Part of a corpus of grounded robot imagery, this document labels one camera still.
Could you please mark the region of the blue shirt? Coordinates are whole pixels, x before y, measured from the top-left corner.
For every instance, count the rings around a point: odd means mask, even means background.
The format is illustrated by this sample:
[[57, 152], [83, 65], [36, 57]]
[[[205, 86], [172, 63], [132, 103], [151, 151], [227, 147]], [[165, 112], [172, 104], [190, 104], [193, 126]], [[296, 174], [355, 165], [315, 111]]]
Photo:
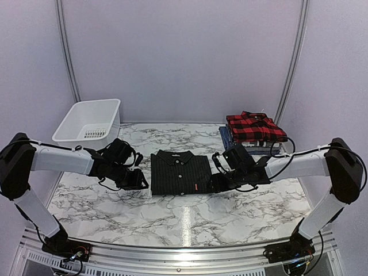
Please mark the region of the blue shirt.
[[[219, 127], [219, 132], [220, 132], [220, 136], [223, 142], [223, 146], [225, 150], [230, 149], [231, 147], [239, 144], [239, 142], [236, 142], [235, 139], [233, 138], [231, 131], [229, 130], [228, 126], [221, 126]], [[250, 155], [269, 155], [271, 152], [274, 155], [278, 155], [280, 153], [280, 150], [278, 151], [273, 151], [273, 150], [269, 150], [269, 151], [247, 151]]]

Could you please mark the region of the red black plaid shirt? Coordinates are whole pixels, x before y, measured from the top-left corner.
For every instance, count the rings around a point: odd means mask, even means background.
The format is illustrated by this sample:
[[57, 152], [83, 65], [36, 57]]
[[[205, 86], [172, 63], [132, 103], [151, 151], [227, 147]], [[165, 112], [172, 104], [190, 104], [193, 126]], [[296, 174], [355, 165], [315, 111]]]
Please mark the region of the red black plaid shirt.
[[241, 114], [227, 115], [227, 124], [236, 142], [279, 142], [288, 140], [286, 132], [264, 113], [243, 111]]

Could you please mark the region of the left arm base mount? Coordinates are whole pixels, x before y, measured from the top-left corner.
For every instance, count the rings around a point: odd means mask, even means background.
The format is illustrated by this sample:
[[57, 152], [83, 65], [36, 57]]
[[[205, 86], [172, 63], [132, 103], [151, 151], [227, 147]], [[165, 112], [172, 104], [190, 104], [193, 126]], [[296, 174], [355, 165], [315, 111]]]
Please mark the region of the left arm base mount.
[[67, 240], [59, 245], [43, 242], [41, 249], [44, 252], [60, 256], [69, 261], [81, 260], [87, 262], [90, 258], [92, 245], [81, 241]]

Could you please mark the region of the grey white shirt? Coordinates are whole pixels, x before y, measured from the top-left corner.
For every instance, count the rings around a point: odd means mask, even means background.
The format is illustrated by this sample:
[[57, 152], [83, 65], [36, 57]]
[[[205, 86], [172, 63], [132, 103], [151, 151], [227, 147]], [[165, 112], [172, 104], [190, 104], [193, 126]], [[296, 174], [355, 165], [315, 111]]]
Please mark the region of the grey white shirt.
[[244, 141], [239, 142], [240, 145], [242, 145], [247, 151], [278, 151], [281, 149], [280, 143], [272, 143], [269, 141]]

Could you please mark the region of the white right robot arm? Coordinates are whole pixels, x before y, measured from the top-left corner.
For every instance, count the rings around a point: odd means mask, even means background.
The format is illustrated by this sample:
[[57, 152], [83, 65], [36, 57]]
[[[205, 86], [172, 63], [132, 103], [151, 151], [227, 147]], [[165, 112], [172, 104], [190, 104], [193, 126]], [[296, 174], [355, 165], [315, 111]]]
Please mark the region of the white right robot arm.
[[219, 153], [212, 156], [218, 172], [210, 177], [208, 184], [214, 193], [236, 190], [243, 185], [256, 190], [260, 185], [289, 178], [330, 178], [327, 194], [301, 220], [285, 244], [285, 253], [291, 258], [305, 251], [307, 243], [334, 221], [346, 205], [356, 201], [367, 184], [367, 168], [363, 159], [339, 137], [314, 149], [283, 155], [269, 154], [259, 160], [254, 160], [245, 149], [236, 145], [223, 153], [229, 170], [222, 166], [218, 156]]

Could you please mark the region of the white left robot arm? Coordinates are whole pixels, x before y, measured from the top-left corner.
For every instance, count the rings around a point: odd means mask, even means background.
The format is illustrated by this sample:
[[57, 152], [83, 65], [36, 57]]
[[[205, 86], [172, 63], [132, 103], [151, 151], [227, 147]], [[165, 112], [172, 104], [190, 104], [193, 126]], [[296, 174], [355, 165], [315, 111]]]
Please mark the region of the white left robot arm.
[[17, 133], [1, 150], [1, 195], [14, 202], [21, 214], [44, 234], [61, 256], [72, 252], [72, 242], [57, 219], [31, 189], [34, 171], [62, 171], [113, 181], [117, 190], [145, 190], [148, 182], [138, 165], [142, 154], [126, 141], [114, 139], [103, 149], [94, 150], [51, 145], [30, 140]]

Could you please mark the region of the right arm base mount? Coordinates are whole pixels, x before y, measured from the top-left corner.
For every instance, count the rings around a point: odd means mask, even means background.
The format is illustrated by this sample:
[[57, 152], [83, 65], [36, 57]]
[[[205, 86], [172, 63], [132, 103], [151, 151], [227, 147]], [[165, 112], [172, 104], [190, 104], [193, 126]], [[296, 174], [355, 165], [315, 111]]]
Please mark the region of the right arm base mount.
[[310, 256], [315, 253], [315, 247], [310, 241], [287, 241], [265, 246], [263, 256], [269, 263], [284, 262]]

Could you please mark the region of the black pinstripe long sleeve shirt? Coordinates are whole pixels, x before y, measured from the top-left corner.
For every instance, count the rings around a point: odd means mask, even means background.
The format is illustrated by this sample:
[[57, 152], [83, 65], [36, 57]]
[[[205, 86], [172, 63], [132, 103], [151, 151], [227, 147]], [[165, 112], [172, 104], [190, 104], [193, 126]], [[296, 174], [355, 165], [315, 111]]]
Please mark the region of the black pinstripe long sleeve shirt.
[[151, 193], [153, 196], [182, 196], [212, 192], [212, 172], [208, 157], [191, 151], [159, 150], [151, 154]]

